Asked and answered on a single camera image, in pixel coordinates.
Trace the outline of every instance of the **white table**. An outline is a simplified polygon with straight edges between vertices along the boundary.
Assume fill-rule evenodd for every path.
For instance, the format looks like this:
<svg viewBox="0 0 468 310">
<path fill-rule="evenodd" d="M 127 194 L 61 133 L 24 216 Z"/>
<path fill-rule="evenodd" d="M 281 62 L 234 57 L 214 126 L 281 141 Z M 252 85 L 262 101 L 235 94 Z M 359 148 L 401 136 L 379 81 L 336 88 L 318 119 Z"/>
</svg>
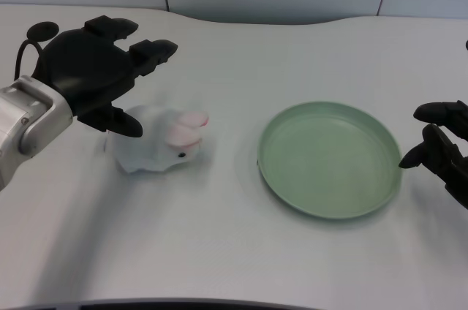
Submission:
<svg viewBox="0 0 468 310">
<path fill-rule="evenodd" d="M 164 175 L 120 175 L 103 134 L 75 122 L 0 194 L 0 309 L 130 298 L 228 298 L 321 309 L 467 309 L 468 211 L 424 168 L 379 213 L 331 223 L 263 186 L 269 118 L 312 100 L 383 122 L 406 152 L 425 102 L 468 100 L 468 20 L 353 18 L 313 26 L 210 23 L 168 12 L 0 6 L 0 78 L 29 26 L 129 18 L 179 45 L 116 102 L 210 113 L 203 154 Z M 23 73 L 36 56 L 25 55 Z M 468 154 L 468 146 L 461 145 Z"/>
</svg>

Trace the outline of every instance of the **plastic plate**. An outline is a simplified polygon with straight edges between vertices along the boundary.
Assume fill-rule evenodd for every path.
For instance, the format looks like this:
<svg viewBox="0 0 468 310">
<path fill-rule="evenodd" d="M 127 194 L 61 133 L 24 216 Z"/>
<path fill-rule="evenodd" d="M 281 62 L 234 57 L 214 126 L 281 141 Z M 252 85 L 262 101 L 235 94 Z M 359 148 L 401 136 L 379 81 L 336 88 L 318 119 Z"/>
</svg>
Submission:
<svg viewBox="0 0 468 310">
<path fill-rule="evenodd" d="M 399 190 L 401 154 L 375 118 L 332 102 L 296 105 L 265 128 L 258 165 L 271 189 L 304 213 L 347 219 L 374 211 Z"/>
</svg>

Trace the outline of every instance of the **stuffed bunny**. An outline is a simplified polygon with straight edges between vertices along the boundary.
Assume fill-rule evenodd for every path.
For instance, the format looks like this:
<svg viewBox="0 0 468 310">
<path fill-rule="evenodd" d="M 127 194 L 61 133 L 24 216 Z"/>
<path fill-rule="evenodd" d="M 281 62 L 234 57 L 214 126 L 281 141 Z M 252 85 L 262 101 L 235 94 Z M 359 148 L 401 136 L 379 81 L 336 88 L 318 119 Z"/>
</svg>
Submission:
<svg viewBox="0 0 468 310">
<path fill-rule="evenodd" d="M 131 138 L 110 132 L 113 155 L 128 173 L 137 170 L 164 171 L 195 158 L 200 149 L 199 128 L 208 114 L 140 105 L 127 113 L 143 127 L 143 136 Z"/>
</svg>

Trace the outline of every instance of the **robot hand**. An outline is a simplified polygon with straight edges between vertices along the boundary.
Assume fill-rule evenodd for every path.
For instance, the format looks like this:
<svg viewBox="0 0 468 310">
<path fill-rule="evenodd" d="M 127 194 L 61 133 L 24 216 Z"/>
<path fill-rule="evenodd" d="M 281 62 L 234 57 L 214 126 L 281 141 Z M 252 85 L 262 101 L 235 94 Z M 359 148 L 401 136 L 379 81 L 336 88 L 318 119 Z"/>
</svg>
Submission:
<svg viewBox="0 0 468 310">
<path fill-rule="evenodd" d="M 445 188 L 468 209 L 468 158 L 464 158 L 438 126 L 445 126 L 461 139 L 468 140 L 468 106 L 463 102 L 428 103 L 414 114 L 430 123 L 423 129 L 423 142 L 411 149 L 400 162 L 409 169 L 423 164 L 445 182 Z"/>
<path fill-rule="evenodd" d="M 140 123 L 112 101 L 133 88 L 136 77 L 165 63 L 177 45 L 144 40 L 128 52 L 114 45 L 137 28 L 130 20 L 101 16 L 59 35 L 51 22 L 28 30 L 18 51 L 15 82 L 0 89 L 0 190 L 22 162 L 45 148 L 75 116 L 99 131 L 142 136 Z M 43 50 L 39 42 L 49 39 Z M 31 77 L 19 77 L 27 45 L 37 49 L 39 59 Z"/>
</svg>

